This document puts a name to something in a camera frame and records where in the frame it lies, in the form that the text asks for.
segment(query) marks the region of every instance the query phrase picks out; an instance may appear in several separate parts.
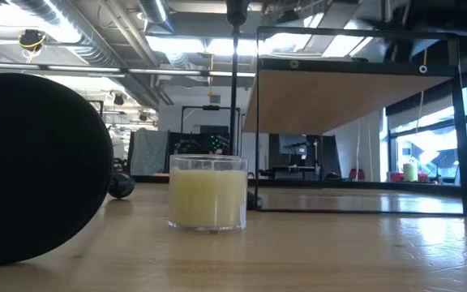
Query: wooden tabletop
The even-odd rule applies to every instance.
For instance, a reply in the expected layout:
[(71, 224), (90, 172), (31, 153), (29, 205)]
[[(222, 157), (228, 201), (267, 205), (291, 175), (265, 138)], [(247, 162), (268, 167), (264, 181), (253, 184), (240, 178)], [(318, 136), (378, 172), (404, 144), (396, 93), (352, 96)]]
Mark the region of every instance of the wooden tabletop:
[(241, 233), (185, 234), (167, 193), (107, 201), (64, 246), (0, 267), (0, 292), (467, 291), (467, 218), (249, 212)]

